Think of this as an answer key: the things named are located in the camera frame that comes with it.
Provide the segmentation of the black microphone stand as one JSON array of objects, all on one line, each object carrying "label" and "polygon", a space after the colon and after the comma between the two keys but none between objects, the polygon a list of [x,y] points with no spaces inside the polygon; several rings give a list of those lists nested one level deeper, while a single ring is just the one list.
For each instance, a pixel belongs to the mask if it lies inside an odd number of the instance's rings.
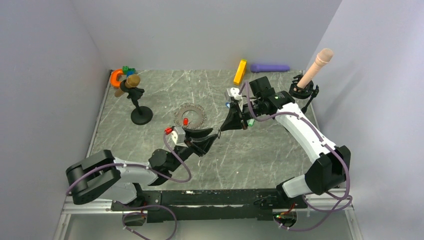
[{"label": "black microphone stand", "polygon": [[289,88],[289,94],[297,99],[308,99],[308,102],[305,104],[305,106],[301,108],[302,113],[305,114],[312,100],[319,94],[320,88],[318,85],[314,86],[313,81],[310,81],[304,88],[299,87],[298,83],[303,76],[303,74],[299,74],[293,77],[292,84]]},{"label": "black microphone stand", "polygon": [[139,99],[143,96],[145,90],[142,88],[133,88],[129,91],[127,99],[130,99],[135,109],[131,112],[130,119],[136,125],[146,125],[153,118],[153,111],[147,106],[140,106]]}]

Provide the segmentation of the orange horseshoe toy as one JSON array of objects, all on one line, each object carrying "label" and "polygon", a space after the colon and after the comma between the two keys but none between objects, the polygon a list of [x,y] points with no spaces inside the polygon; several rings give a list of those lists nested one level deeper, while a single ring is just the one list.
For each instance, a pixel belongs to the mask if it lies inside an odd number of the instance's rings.
[{"label": "orange horseshoe toy", "polygon": [[119,88],[121,81],[120,77],[124,74],[122,69],[113,70],[110,74],[109,83],[114,88]]}]

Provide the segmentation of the left black microphone stand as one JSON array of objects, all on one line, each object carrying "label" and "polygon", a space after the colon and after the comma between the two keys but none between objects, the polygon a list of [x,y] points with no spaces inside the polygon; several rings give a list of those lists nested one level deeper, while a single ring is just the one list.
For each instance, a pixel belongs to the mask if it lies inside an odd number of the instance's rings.
[{"label": "left black microphone stand", "polygon": [[136,125],[146,125],[153,118],[153,111],[147,106],[140,106],[139,99],[143,96],[145,90],[142,88],[133,88],[129,91],[127,99],[130,99],[135,109],[131,112],[130,119]]}]

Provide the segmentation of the purple cylinder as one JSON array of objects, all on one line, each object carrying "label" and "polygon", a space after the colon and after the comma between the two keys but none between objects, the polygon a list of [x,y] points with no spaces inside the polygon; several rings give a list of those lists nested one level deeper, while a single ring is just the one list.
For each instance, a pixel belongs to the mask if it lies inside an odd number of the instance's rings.
[{"label": "purple cylinder", "polygon": [[252,73],[262,72],[288,72],[291,68],[284,64],[259,64],[254,63],[250,65],[250,71]]}]

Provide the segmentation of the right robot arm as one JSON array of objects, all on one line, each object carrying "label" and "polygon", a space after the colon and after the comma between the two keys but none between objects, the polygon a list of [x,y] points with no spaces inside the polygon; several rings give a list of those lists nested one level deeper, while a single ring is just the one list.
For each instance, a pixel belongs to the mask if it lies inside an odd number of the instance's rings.
[{"label": "right robot arm", "polygon": [[325,137],[295,102],[297,97],[309,95],[309,90],[276,92],[266,76],[244,83],[242,88],[249,89],[253,98],[249,94],[243,95],[239,88],[228,88],[225,97],[229,112],[220,131],[246,130],[251,119],[257,122],[276,120],[297,140],[311,162],[305,174],[276,186],[275,199],[280,207],[288,208],[298,196],[322,195],[348,182],[350,150]]}]

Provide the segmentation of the yellow block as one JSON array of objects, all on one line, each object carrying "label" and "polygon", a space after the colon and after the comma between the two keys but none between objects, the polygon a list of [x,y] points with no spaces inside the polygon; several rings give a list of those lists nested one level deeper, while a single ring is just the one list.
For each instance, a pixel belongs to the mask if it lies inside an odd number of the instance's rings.
[{"label": "yellow block", "polygon": [[243,78],[247,68],[247,60],[241,59],[234,75],[233,84],[240,86],[243,82]]}]

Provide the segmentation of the blue toy brick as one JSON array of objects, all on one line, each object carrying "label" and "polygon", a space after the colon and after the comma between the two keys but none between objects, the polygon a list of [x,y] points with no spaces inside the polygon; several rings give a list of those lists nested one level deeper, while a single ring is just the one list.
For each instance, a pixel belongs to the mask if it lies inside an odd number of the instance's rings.
[{"label": "blue toy brick", "polygon": [[134,75],[135,72],[134,71],[127,71],[126,72],[126,77],[130,76],[130,75]]}]

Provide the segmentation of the right black microphone stand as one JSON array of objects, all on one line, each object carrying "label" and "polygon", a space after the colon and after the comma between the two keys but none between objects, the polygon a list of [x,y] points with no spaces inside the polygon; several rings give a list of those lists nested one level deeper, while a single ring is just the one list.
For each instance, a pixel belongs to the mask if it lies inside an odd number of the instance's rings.
[{"label": "right black microphone stand", "polygon": [[312,100],[319,94],[320,88],[318,85],[314,86],[313,81],[310,81],[304,88],[299,87],[298,83],[303,76],[303,74],[299,74],[293,77],[292,84],[289,88],[289,94],[297,99],[308,99],[308,102],[305,104],[305,106],[301,108],[302,113],[305,114]]}]

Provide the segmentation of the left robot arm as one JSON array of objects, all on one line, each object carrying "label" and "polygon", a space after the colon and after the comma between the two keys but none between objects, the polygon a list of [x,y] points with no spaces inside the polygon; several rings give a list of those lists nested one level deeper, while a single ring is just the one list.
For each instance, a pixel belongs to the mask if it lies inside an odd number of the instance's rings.
[{"label": "left robot arm", "polygon": [[106,199],[137,210],[144,203],[142,186],[189,182],[193,174],[185,161],[191,155],[206,155],[220,136],[212,128],[168,127],[162,135],[165,148],[156,149],[146,164],[120,159],[108,149],[101,150],[66,169],[66,195],[72,197],[75,205]]}]

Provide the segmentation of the beige microphone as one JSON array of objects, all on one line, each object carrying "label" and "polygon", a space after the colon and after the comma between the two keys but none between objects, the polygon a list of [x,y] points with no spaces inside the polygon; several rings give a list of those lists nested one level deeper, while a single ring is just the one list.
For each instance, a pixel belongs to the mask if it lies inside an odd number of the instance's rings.
[{"label": "beige microphone", "polygon": [[318,72],[331,61],[333,56],[334,52],[330,48],[324,48],[318,52],[314,62],[305,72],[303,77],[299,80],[296,87],[305,89],[307,85],[313,80],[313,78],[318,74]]}]

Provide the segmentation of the green toy brick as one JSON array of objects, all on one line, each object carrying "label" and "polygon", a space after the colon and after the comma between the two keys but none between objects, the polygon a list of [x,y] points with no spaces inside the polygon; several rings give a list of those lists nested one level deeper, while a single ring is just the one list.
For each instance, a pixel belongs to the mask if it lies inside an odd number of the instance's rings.
[{"label": "green toy brick", "polygon": [[122,67],[122,72],[123,72],[123,74],[125,74],[125,75],[126,75],[127,71],[134,71],[134,72],[136,72],[136,69],[135,69],[135,68],[132,68],[132,67],[129,67],[129,66],[127,66],[127,65],[123,66],[123,67]]}]

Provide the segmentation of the brown microphone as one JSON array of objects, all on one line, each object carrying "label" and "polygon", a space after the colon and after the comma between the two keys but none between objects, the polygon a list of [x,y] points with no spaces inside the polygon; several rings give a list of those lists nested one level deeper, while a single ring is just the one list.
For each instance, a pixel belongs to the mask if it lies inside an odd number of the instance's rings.
[{"label": "brown microphone", "polygon": [[125,93],[129,93],[130,90],[135,89],[141,82],[141,78],[137,74],[129,75],[124,81],[119,84],[119,87],[114,93],[116,98],[119,98]]}]

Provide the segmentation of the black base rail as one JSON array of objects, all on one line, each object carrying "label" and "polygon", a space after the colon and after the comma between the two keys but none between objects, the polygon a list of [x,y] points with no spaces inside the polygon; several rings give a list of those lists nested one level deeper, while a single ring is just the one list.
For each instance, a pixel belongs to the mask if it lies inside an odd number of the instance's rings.
[{"label": "black base rail", "polygon": [[141,199],[124,205],[114,201],[113,212],[146,210],[147,223],[173,220],[257,219],[271,221],[274,215],[306,209],[301,196],[283,200],[275,188],[213,190],[143,190]]}]

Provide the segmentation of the green key tag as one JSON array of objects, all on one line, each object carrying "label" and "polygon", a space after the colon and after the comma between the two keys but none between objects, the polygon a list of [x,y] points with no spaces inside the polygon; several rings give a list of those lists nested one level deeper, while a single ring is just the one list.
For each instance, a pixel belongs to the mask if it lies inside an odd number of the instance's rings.
[{"label": "green key tag", "polygon": [[249,119],[247,121],[247,124],[248,124],[249,127],[252,127],[254,125],[254,123],[255,123],[255,120],[254,119]]}]

